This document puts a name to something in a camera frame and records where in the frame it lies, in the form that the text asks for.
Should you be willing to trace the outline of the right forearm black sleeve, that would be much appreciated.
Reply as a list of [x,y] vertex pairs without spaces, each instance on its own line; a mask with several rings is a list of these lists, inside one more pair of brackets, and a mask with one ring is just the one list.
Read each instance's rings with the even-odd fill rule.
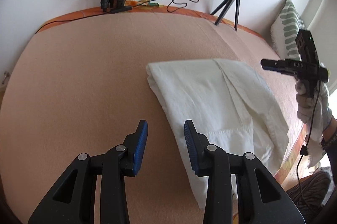
[[336,184],[336,119],[329,110],[323,115],[322,148],[328,155],[334,184]]

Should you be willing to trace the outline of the grey gloved right hand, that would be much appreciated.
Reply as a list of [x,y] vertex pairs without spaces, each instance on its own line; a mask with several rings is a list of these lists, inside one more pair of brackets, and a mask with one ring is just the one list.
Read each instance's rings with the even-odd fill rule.
[[323,131],[327,129],[331,123],[332,110],[329,108],[329,91],[324,82],[317,83],[314,97],[308,97],[304,82],[297,80],[296,85],[296,101],[298,103],[297,116],[302,123],[306,124],[310,134],[307,146],[309,163],[308,167],[315,166],[325,155],[321,141]]

